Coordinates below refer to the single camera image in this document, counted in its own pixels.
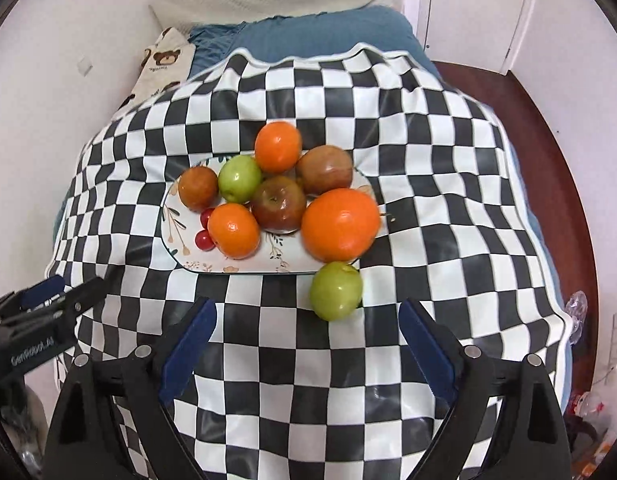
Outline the white cabinet door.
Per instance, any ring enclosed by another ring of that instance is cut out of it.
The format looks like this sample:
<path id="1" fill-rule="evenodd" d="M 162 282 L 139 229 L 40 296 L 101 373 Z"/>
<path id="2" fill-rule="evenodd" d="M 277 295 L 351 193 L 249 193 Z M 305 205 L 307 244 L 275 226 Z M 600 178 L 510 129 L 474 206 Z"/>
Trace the white cabinet door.
<path id="1" fill-rule="evenodd" d="M 531 6 L 532 0 L 420 0 L 417 36 L 435 62 L 503 74 Z"/>

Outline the bear print cloth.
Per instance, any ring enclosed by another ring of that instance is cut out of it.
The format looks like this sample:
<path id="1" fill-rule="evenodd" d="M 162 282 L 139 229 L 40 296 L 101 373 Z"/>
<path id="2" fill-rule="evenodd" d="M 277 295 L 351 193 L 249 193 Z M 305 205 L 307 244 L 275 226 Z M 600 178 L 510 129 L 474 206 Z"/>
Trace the bear print cloth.
<path id="1" fill-rule="evenodd" d="M 185 81 L 195 50 L 196 47 L 179 30 L 173 27 L 164 29 L 156 43 L 145 48 L 139 78 L 118 113 Z"/>

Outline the red cherry tomato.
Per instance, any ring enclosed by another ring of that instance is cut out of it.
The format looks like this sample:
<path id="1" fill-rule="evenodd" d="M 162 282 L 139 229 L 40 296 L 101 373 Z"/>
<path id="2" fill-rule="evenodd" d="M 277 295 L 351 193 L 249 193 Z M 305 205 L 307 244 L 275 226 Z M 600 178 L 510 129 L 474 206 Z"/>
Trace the red cherry tomato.
<path id="1" fill-rule="evenodd" d="M 194 237 L 194 244 L 196 244 L 197 248 L 202 250 L 202 252 L 210 252 L 215 248 L 214 240 L 208 230 L 197 232 L 196 237 Z"/>
<path id="2" fill-rule="evenodd" d="M 200 223 L 203 230 L 206 230 L 209 226 L 209 221 L 214 212 L 214 208 L 205 209 L 205 211 L 200 214 Z"/>

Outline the reddish brown apple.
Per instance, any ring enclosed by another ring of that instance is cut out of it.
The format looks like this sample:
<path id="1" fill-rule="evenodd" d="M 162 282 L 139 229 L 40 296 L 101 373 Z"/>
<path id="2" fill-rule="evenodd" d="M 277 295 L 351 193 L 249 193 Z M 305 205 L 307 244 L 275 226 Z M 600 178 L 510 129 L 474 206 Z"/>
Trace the reddish brown apple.
<path id="1" fill-rule="evenodd" d="M 312 148 L 295 166 L 296 181 L 307 195 L 320 195 L 335 188 L 349 188 L 353 174 L 351 156 L 333 145 Z"/>

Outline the large orange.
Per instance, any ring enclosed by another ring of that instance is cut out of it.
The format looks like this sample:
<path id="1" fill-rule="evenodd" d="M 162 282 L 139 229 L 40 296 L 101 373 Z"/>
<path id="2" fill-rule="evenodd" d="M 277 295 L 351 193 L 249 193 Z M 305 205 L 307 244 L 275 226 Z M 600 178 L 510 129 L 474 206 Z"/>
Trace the large orange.
<path id="1" fill-rule="evenodd" d="M 231 259 L 249 258 L 260 247 L 260 226 L 252 212 L 241 204 L 216 207 L 210 215 L 208 231 L 217 248 Z"/>

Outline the small green apple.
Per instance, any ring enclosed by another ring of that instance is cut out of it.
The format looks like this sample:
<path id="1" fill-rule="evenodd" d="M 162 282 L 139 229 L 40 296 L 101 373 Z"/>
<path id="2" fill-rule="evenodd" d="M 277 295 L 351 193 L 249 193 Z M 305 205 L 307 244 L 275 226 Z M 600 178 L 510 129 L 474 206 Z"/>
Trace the small green apple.
<path id="1" fill-rule="evenodd" d="M 262 180 L 262 170 L 255 158 L 251 155 L 237 155 L 220 169 L 220 195 L 228 203 L 246 204 Z"/>

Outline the dark red apple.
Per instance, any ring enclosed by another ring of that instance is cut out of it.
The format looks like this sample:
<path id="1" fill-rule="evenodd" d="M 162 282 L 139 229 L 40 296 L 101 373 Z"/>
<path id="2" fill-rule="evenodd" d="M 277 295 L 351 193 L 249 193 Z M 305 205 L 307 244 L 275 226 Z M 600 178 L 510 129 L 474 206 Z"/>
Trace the dark red apple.
<path id="1" fill-rule="evenodd" d="M 307 199 L 293 179 L 276 176 L 258 185 L 250 203 L 251 212 L 264 231 L 290 234 L 301 226 Z"/>

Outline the dark wooden bed frame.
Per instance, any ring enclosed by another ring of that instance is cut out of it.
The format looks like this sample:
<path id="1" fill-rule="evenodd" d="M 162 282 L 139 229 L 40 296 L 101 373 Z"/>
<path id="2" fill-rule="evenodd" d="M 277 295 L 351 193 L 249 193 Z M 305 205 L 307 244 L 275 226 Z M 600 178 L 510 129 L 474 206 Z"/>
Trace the dark wooden bed frame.
<path id="1" fill-rule="evenodd" d="M 505 75 L 438 62 L 452 86 L 488 104 L 511 140 L 526 185 L 529 206 L 539 221 L 557 268 L 561 294 L 583 292 L 588 301 L 581 339 L 572 347 L 571 395 L 593 385 L 598 347 L 599 287 L 593 244 L 583 204 L 555 136 L 514 73 Z"/>

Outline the brown orange fruit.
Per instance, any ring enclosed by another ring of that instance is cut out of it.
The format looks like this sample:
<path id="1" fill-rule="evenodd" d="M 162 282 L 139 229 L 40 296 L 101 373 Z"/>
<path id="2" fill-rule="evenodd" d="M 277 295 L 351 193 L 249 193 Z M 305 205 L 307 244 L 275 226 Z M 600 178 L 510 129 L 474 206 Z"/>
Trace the brown orange fruit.
<path id="1" fill-rule="evenodd" d="M 182 203 L 190 210 L 205 211 L 215 202 L 218 194 L 217 174 L 205 166 L 189 168 L 179 178 L 178 194 Z"/>

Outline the floral white plate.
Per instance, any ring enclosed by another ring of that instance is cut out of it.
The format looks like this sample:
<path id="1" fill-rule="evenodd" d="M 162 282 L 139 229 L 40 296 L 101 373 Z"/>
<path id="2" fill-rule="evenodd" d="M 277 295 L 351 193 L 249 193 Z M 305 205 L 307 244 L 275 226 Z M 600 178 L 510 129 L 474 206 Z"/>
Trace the floral white plate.
<path id="1" fill-rule="evenodd" d="M 263 231 L 258 250 L 248 258 L 236 260 L 217 248 L 200 248 L 196 237 L 201 230 L 201 214 L 182 203 L 178 183 L 167 185 L 160 212 L 160 237 L 167 252 L 182 268 L 202 274 L 312 274 L 321 267 L 321 262 L 305 250 L 299 232 Z"/>

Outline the blue bed sheet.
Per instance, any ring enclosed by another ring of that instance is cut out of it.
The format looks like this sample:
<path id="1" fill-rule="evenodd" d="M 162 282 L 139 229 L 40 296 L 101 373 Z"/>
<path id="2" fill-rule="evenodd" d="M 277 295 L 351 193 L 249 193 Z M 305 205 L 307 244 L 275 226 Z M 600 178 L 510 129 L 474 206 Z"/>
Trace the blue bed sheet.
<path id="1" fill-rule="evenodd" d="M 407 51 L 425 70 L 438 74 L 406 16 L 387 6 L 200 25 L 191 30 L 188 41 L 196 48 L 191 75 L 216 65 L 239 48 L 249 50 L 260 61 L 277 63 L 289 56 L 314 58 L 343 53 L 361 42 L 385 52 Z"/>

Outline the big orange on plate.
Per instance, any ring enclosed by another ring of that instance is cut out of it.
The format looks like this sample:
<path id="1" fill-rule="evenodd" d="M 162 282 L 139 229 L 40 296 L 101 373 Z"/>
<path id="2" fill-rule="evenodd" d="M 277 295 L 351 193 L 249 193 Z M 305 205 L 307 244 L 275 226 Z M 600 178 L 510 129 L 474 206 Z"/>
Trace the big orange on plate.
<path id="1" fill-rule="evenodd" d="M 352 188 L 336 188 L 306 208 L 300 229 L 307 252 L 321 262 L 353 261 L 373 244 L 381 226 L 375 200 Z"/>

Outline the black white checkered cloth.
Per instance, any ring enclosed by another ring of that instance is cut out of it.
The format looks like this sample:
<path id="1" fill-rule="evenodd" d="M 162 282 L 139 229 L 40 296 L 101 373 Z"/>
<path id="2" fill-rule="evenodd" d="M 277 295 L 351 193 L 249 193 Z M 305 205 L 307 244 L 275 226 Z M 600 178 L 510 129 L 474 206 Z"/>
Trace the black white checkered cloth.
<path id="1" fill-rule="evenodd" d="M 204 159 L 250 152 L 276 119 L 304 145 L 351 154 L 383 216 L 361 257 L 363 303 L 328 323 L 290 273 L 202 274 L 160 237 L 167 185 Z M 404 479 L 442 412 L 398 328 L 402 301 L 487 356 L 535 353 L 564 388 L 571 320 L 505 128 L 404 52 L 356 46 L 269 64 L 235 50 L 112 119 L 76 164 L 49 272 L 123 274 L 77 326 L 78 353 L 128 356 L 205 296 L 218 321 L 174 421 L 213 479 Z"/>

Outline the orange at plate back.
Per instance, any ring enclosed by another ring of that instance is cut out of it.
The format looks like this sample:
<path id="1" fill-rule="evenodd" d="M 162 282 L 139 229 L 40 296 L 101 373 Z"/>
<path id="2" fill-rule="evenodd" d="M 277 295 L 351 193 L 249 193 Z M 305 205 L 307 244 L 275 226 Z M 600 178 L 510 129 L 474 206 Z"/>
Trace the orange at plate back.
<path id="1" fill-rule="evenodd" d="M 265 174 L 284 174 L 301 157 L 302 136 L 288 122 L 269 122 L 261 128 L 254 143 L 254 157 Z"/>

